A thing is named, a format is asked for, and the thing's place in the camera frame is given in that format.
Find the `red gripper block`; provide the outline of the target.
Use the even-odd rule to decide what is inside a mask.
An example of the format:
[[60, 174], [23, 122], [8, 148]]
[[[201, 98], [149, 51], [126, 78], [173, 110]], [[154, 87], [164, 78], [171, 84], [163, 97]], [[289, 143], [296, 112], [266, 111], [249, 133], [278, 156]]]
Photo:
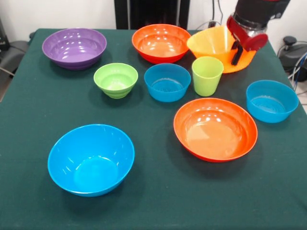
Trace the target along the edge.
[[241, 58], [243, 50], [258, 51], [268, 41], [266, 25], [243, 19], [238, 14], [232, 14], [227, 19], [227, 28], [235, 39], [231, 50], [236, 50], [231, 64], [236, 66]]

